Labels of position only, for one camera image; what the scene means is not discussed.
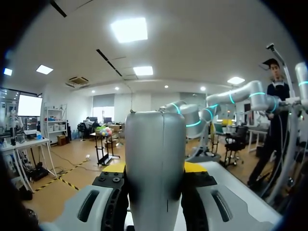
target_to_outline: recessed ceiling light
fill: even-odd
[[[3,73],[4,73],[5,75],[7,75],[7,76],[11,76],[11,75],[12,75],[12,72],[13,72],[13,70],[8,69],[8,68],[5,68]]]
[[[46,67],[44,65],[39,66],[37,69],[37,72],[40,72],[46,75],[48,75],[51,71],[53,71],[53,69]]]
[[[133,69],[137,76],[153,75],[153,68],[151,66],[139,66],[139,67],[134,67]]]
[[[119,43],[148,39],[145,18],[116,21],[111,24],[111,28]]]
[[[243,79],[243,78],[233,77],[233,78],[228,80],[228,83],[237,85],[237,84],[243,83],[244,81],[245,81],[245,79]]]

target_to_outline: black pants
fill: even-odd
[[[267,162],[270,160],[270,156],[273,153],[273,151],[276,150],[276,159],[274,163],[274,168],[270,176],[270,180],[274,177],[272,184],[276,181],[276,179],[279,177],[280,172],[281,172],[281,164],[279,165],[279,161],[282,155],[282,150],[281,150],[281,134],[275,134],[273,136],[270,136],[269,134],[266,136],[265,143],[263,146],[262,153],[260,155],[260,159],[255,166],[254,170],[252,171],[250,177],[249,177],[249,182],[248,185],[252,185],[256,182],[258,176],[261,174],[263,171],[265,165]]]

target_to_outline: yellow black caution tape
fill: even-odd
[[[69,183],[69,182],[67,182],[67,181],[65,181],[65,180],[63,180],[63,179],[61,179],[60,177],[64,176],[64,175],[67,174],[68,172],[74,170],[75,168],[81,166],[83,163],[86,163],[86,162],[87,162],[87,160],[82,161],[82,162],[81,162],[80,164],[78,164],[78,165],[75,165],[72,169],[70,169],[70,170],[66,171],[65,173],[63,173],[62,175],[58,176],[58,178],[49,181],[47,184],[44,184],[43,186],[39,187],[38,189],[35,189],[35,192],[38,192],[38,191],[42,190],[43,188],[47,187],[47,186],[50,185],[51,183],[55,182],[56,180],[61,180],[61,181],[63,181],[64,183],[68,184],[69,186],[73,187],[74,189],[79,190],[79,188],[77,188],[76,186],[72,185],[71,183]]]
[[[58,180],[58,178],[49,181],[47,184],[44,184],[43,186],[39,187],[38,189],[35,189],[35,192],[38,192],[39,190],[47,187],[48,185],[50,185],[51,183],[55,182],[56,180]]]
[[[59,180],[61,180],[62,182],[64,182],[65,184],[71,186],[72,188],[76,189],[76,190],[79,190],[79,188],[77,188],[75,185],[72,185],[70,182],[67,182],[65,181],[64,179],[62,178],[58,178]]]
[[[75,168],[77,168],[77,167],[81,166],[82,164],[84,164],[84,163],[86,163],[86,162],[87,162],[87,160],[82,161],[80,164],[75,165],[72,169],[70,169],[70,170],[66,171],[65,173],[63,173],[63,174],[62,174],[62,175],[60,175],[59,177],[64,176],[65,174],[69,173],[70,171],[73,171]]]

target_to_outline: computer screen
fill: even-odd
[[[97,117],[90,117],[90,121],[95,122],[97,120]]]
[[[18,116],[40,116],[42,98],[20,95],[18,102]]]
[[[104,123],[111,123],[112,122],[112,118],[111,117],[105,117],[104,118]]]

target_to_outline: person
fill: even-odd
[[[86,129],[89,130],[92,127],[93,122],[90,121],[90,117],[87,117],[86,120],[84,121],[86,125]]]
[[[272,73],[272,83],[268,85],[267,94],[272,96],[278,96],[282,101],[290,97],[289,85],[283,81],[283,76],[280,72],[280,66],[277,60],[269,59],[264,62],[268,65]],[[287,123],[288,123],[288,112],[283,111],[278,114],[270,113],[268,114],[268,119],[270,120],[270,126],[266,135],[265,143],[260,155],[260,159],[252,171],[248,186],[254,187],[257,178],[261,174],[263,168],[270,159],[271,154],[276,150],[276,159],[274,163],[274,168],[270,176],[272,179],[272,184],[279,177],[281,171],[281,165],[279,163],[282,156],[282,140],[285,141],[285,136],[287,133]]]
[[[97,128],[99,126],[100,126],[100,124],[98,123],[98,120],[95,119],[94,123],[92,124],[92,128]]]

